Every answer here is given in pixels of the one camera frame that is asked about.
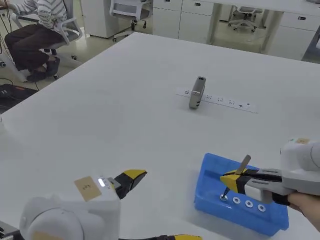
office chair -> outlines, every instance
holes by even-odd
[[[64,54],[57,53],[58,48],[60,48],[62,46],[69,45],[70,42],[73,42],[73,41],[80,39],[83,35],[83,33],[77,23],[77,19],[74,17],[74,1],[73,0],[63,0],[63,2],[64,2],[64,6],[66,8],[67,20],[65,20],[63,22],[59,22],[58,28],[60,29],[60,31],[62,33],[64,41],[51,45],[50,47],[48,47],[48,49],[44,49],[44,52],[45,53],[51,52],[51,54],[53,56],[57,56],[58,58],[60,58],[60,62],[62,65],[65,65],[65,66],[71,67],[71,68],[77,68],[82,64],[82,62],[77,61],[76,55],[72,55],[69,57]],[[21,15],[17,15],[15,13],[13,13],[11,15],[12,21],[14,21],[15,24],[19,28],[22,28],[22,25],[19,21],[19,17],[21,17]],[[67,31],[68,35],[66,35],[65,31],[63,30],[63,27],[66,27],[66,29],[64,29],[64,30]],[[59,78],[58,73],[56,75],[54,75],[53,77],[55,80],[57,80]]]
[[[131,30],[120,32],[113,36],[113,42],[118,37],[127,37],[135,32],[135,25],[138,21],[150,18],[153,12],[152,0],[111,0],[110,15],[116,18],[131,20]]]
[[[239,26],[247,26],[251,28],[251,32],[254,33],[257,29],[255,25],[255,19],[257,14],[262,13],[261,9],[246,7],[246,6],[235,6],[236,10],[233,12],[233,16],[236,16],[236,12],[244,14],[243,19],[229,21],[229,27],[233,27],[233,30],[237,30]]]

blue tray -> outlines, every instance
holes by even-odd
[[[220,181],[220,176],[228,171],[236,170],[239,166],[240,163],[237,161],[207,153],[203,158],[196,184],[195,208],[270,237],[280,229],[288,229],[289,219],[286,206],[274,202],[270,204],[260,203],[251,197],[235,193],[232,190],[227,194],[227,201],[220,200],[220,194],[226,189],[226,186]],[[248,168],[258,169],[253,166],[248,166]],[[241,202],[235,204],[233,197],[238,197]],[[252,208],[246,207],[246,200],[253,203]],[[259,204],[265,206],[264,212],[258,209]]]

desk leg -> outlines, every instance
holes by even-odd
[[[282,11],[270,10],[269,14],[272,14],[272,16],[270,24],[266,27],[265,39],[261,46],[261,53],[263,54],[268,54],[268,51],[279,28],[279,24],[284,13]]]
[[[221,9],[222,9],[221,3],[215,3],[213,5],[208,36],[206,38],[206,44],[212,44],[215,40],[215,33],[218,28],[218,23],[219,23],[220,16],[221,16]]]

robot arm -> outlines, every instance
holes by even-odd
[[[293,192],[320,196],[320,142],[291,139],[280,151],[281,170],[244,169],[220,180],[231,190],[263,203],[289,205]]]
[[[146,174],[131,169],[115,178],[88,176],[75,181],[68,194],[34,197],[24,206],[19,230],[0,235],[0,240],[126,240],[119,238],[120,199]],[[162,235],[141,240],[202,238]]]

white power strip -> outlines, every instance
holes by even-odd
[[[176,91],[177,95],[190,98],[191,91],[185,88],[178,88]],[[238,101],[233,100],[232,98],[224,97],[224,96],[216,96],[212,94],[203,93],[201,101],[211,103],[211,104],[218,104],[222,106],[226,106],[233,109],[238,109],[242,111],[247,111],[250,113],[257,114],[256,106],[251,104],[250,102]]]

